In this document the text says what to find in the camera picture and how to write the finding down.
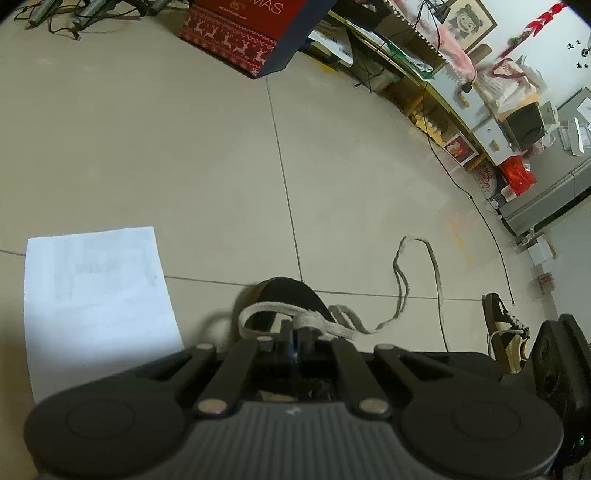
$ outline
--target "cardboard box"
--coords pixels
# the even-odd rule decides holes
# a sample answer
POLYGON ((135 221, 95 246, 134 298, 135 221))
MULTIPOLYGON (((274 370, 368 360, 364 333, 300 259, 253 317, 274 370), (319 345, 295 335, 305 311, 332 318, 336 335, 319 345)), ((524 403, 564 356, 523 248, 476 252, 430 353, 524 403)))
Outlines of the cardboard box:
POLYGON ((257 78, 286 67, 336 0, 194 0, 180 37, 257 78))

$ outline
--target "black device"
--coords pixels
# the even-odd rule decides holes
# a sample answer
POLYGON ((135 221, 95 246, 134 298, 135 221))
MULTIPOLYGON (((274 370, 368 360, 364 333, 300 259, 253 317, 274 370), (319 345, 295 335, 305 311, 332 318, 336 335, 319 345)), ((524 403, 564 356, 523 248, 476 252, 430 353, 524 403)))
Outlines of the black device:
POLYGON ((570 316, 511 376, 481 353, 316 336, 284 320, 276 339, 201 344, 44 400, 24 430, 40 479, 518 480, 589 451, 591 351, 570 316))
POLYGON ((521 151, 530 148, 546 133, 538 103, 531 103, 513 112, 503 125, 521 151))

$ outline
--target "tiled floor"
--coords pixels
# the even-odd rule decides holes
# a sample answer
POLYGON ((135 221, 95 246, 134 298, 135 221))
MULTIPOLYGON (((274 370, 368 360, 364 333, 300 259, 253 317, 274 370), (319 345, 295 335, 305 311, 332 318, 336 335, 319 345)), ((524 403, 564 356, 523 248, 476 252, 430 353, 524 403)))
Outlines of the tiled floor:
MULTIPOLYGON (((104 22, 80 42, 0 27, 0 249, 29 237, 154 225, 186 345, 218 344, 243 286, 300 278, 368 325, 395 307, 391 262, 404 235, 431 240, 454 350, 486 351, 480 297, 509 299, 495 244, 424 137, 392 104, 297 55, 249 80, 171 30, 183 17, 104 22)), ((531 263, 473 180, 504 251, 516 314, 549 315, 531 263)), ((442 350, 426 251, 408 248, 406 315, 359 341, 442 350)), ((0 477, 30 478, 31 408, 22 328, 23 258, 0 254, 0 477)))

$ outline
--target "tripod leg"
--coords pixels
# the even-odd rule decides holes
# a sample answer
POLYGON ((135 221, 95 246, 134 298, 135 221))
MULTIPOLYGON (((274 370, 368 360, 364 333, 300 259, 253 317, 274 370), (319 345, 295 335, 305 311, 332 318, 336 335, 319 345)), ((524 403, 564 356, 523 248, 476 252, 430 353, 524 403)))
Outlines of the tripod leg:
POLYGON ((59 8, 63 0, 43 0, 37 5, 31 12, 29 17, 29 25, 31 27, 37 27, 52 13, 54 10, 59 8))
POLYGON ((84 30, 94 22, 101 20, 100 18, 93 17, 114 9, 118 3, 119 0, 92 0, 92 2, 90 2, 88 6, 72 21, 72 32, 76 33, 80 30, 84 30))
POLYGON ((158 15, 170 2, 171 0, 155 0, 148 9, 148 15, 158 15))

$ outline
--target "cable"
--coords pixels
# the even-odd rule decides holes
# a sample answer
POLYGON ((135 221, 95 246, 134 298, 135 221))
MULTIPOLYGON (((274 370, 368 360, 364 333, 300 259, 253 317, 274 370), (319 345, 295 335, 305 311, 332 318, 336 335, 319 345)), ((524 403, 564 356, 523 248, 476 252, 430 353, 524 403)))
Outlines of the cable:
MULTIPOLYGON (((428 4, 428 0, 423 0, 423 1, 422 1, 421 5, 420 5, 420 7, 419 7, 419 9, 418 9, 418 14, 417 14, 417 21, 414 23, 414 25, 411 25, 410 27, 408 27, 408 28, 405 28, 404 30, 402 30, 402 31, 400 31, 400 32, 395 32, 395 33, 393 33, 393 34, 391 34, 391 35, 389 35, 389 36, 385 37, 385 38, 386 38, 386 40, 384 40, 384 42, 383 42, 383 43, 382 43, 382 44, 381 44, 379 47, 375 47, 375 48, 374 48, 374 53, 375 53, 375 54, 378 54, 378 52, 382 50, 382 48, 384 47, 384 45, 387 45, 387 44, 388 44, 388 41, 391 41, 391 40, 392 40, 392 39, 391 39, 391 37, 393 37, 394 35, 401 35, 401 34, 403 34, 403 33, 407 32, 407 31, 414 30, 414 29, 416 28, 416 26, 418 25, 418 23, 421 21, 421 15, 423 14, 423 8, 424 8, 424 6, 425 6, 425 5, 427 5, 427 4, 428 4)), ((387 60, 387 61, 388 61, 388 62, 391 62, 391 61, 392 61, 392 59, 393 59, 393 58, 394 58, 396 55, 397 55, 397 53, 392 53, 392 54, 391 54, 391 55, 388 57, 388 60, 387 60)), ((373 80, 374 78, 376 78, 376 77, 379 77, 381 74, 383 74, 383 73, 384 73, 384 71, 386 70, 386 67, 385 67, 385 66, 382 66, 382 69, 381 69, 381 70, 380 70, 378 73, 376 73, 375 75, 373 75, 373 76, 371 76, 371 77, 369 77, 369 72, 368 72, 368 70, 367 70, 366 68, 364 68, 364 70, 365 70, 365 71, 366 71, 366 73, 368 74, 368 78, 367 78, 367 79, 366 79, 364 82, 359 82, 359 83, 357 83, 357 84, 353 85, 353 88, 357 88, 358 86, 360 86, 360 85, 365 85, 365 83, 366 83, 366 82, 369 82, 369 86, 368 86, 368 88, 369 88, 369 93, 372 93, 372 88, 371 88, 371 80, 373 80)))
MULTIPOLYGON (((439 29, 437 29, 437 56, 439 56, 439 50, 441 48, 441 34, 439 32, 439 29)), ((477 71, 476 71, 476 67, 474 67, 474 80, 476 80, 476 76, 478 75, 477 71)), ((435 158, 437 159, 437 161, 439 162, 439 164, 441 165, 441 167, 443 168, 443 170, 445 171, 445 173, 447 174, 447 176, 449 177, 449 179, 452 181, 452 183, 458 188, 460 189, 462 192, 464 192, 468 198, 470 199, 470 201, 474 204, 474 208, 476 209, 476 211, 478 212, 478 214, 480 215, 480 218, 482 218, 482 221, 484 222, 484 224, 486 225, 486 228, 488 229, 489 233, 491 234, 492 239, 495 242, 496 245, 496 249, 499 252, 499 256, 501 257, 501 262, 503 263, 503 270, 505 272, 505 278, 507 280, 507 287, 509 288, 509 295, 511 296, 511 304, 514 306, 515 305, 515 299, 513 298, 513 291, 511 290, 511 282, 509 281, 509 274, 507 272, 507 266, 505 264, 505 257, 503 257, 503 253, 501 251, 501 247, 499 246, 499 242, 496 240, 495 234, 492 233, 492 229, 490 227, 490 225, 488 224, 488 222, 486 221, 486 219, 484 218, 484 215, 482 214, 482 212, 480 211, 480 209, 478 208, 478 205, 476 204, 476 202, 474 201, 474 197, 465 189, 463 189, 462 187, 460 187, 456 181, 453 179, 452 175, 447 171, 447 168, 445 168, 445 165, 443 164, 443 162, 441 161, 441 159, 439 158, 439 156, 437 155, 437 153, 435 152, 435 149, 433 148, 433 144, 431 142, 431 136, 428 133, 427 130, 427 117, 425 116, 425 95, 427 93, 427 85, 428 83, 425 82, 425 88, 423 89, 423 101, 422 101, 422 110, 423 110, 423 120, 425 122, 425 134, 427 136, 428 142, 429 142, 429 148, 431 149, 431 152, 433 152, 433 155, 435 155, 435 158)))
POLYGON ((446 352, 449 352, 450 349, 449 345, 447 344, 447 338, 445 335, 445 327, 443 321, 443 292, 441 287, 441 275, 439 271, 439 265, 435 258, 435 253, 433 252, 433 248, 431 247, 431 244, 428 240, 409 235, 405 236, 400 241, 398 251, 396 252, 396 256, 394 257, 394 261, 392 262, 392 267, 396 275, 396 280, 399 285, 400 293, 400 295, 398 296, 398 306, 396 308, 396 312, 394 313, 392 318, 380 323, 376 328, 368 329, 363 324, 361 318, 352 309, 344 305, 331 305, 328 307, 328 310, 332 315, 332 318, 334 319, 334 322, 330 322, 319 312, 306 310, 304 308, 279 301, 262 301, 254 303, 244 308, 240 312, 238 316, 238 329, 240 331, 240 335, 243 338, 256 338, 261 335, 278 335, 277 333, 255 330, 246 326, 248 319, 259 312, 274 312, 290 316, 293 321, 294 330, 304 327, 310 327, 319 330, 323 335, 328 334, 331 336, 346 338, 349 340, 355 340, 358 333, 362 333, 364 335, 374 335, 375 333, 378 333, 384 327, 388 326, 390 323, 400 318, 406 308, 408 297, 410 295, 410 286, 408 284, 406 275, 398 265, 398 261, 400 260, 400 257, 404 252, 406 245, 412 241, 422 242, 425 245, 425 247, 427 247, 427 251, 429 253, 429 257, 433 265, 433 271, 435 273, 435 284, 437 287, 437 310, 439 313, 439 326, 441 328, 441 336, 443 337, 443 344, 445 345, 445 350, 446 352), (404 284, 404 299, 402 299, 402 288, 400 286, 400 281, 402 281, 402 283, 404 284))
MULTIPOLYGON (((49 33, 51 34, 57 34, 59 32, 62 31, 68 31, 70 33, 72 33, 72 36, 74 38, 74 40, 80 40, 80 35, 77 31, 72 30, 69 27, 62 27, 62 28, 58 28, 57 30, 53 30, 52 28, 52 24, 53 24, 53 17, 55 17, 56 15, 63 15, 63 14, 70 14, 72 12, 74 12, 75 16, 78 18, 90 18, 93 20, 104 20, 107 18, 119 18, 119 17, 124 17, 126 15, 129 15, 130 13, 133 13, 135 11, 139 12, 139 16, 138 17, 143 17, 143 15, 141 14, 141 12, 137 9, 137 8, 132 8, 131 10, 127 10, 127 12, 123 12, 120 14, 115 14, 115 15, 80 15, 77 13, 77 10, 80 8, 80 4, 82 3, 83 0, 78 0, 78 3, 76 5, 62 5, 60 7, 58 7, 55 11, 51 12, 48 16, 47 16, 47 30, 49 33)), ((16 16, 14 17, 15 21, 28 21, 31 18, 31 13, 33 13, 33 11, 31 10, 31 12, 29 13, 29 16, 26 18, 21 17, 22 14, 24 14, 25 12, 27 12, 29 9, 34 9, 35 7, 41 5, 41 2, 35 4, 35 5, 26 5, 25 7, 23 7, 21 9, 21 11, 19 13, 16 14, 16 16)))
POLYGON ((24 7, 19 7, 21 9, 21 11, 14 16, 13 20, 15 22, 23 22, 23 21, 29 20, 31 18, 31 14, 33 13, 34 8, 38 7, 39 5, 41 5, 41 2, 34 4, 34 5, 25 5, 24 7), (25 13, 29 9, 31 10, 31 12, 29 13, 29 16, 26 18, 20 18, 20 15, 22 15, 23 13, 25 13))

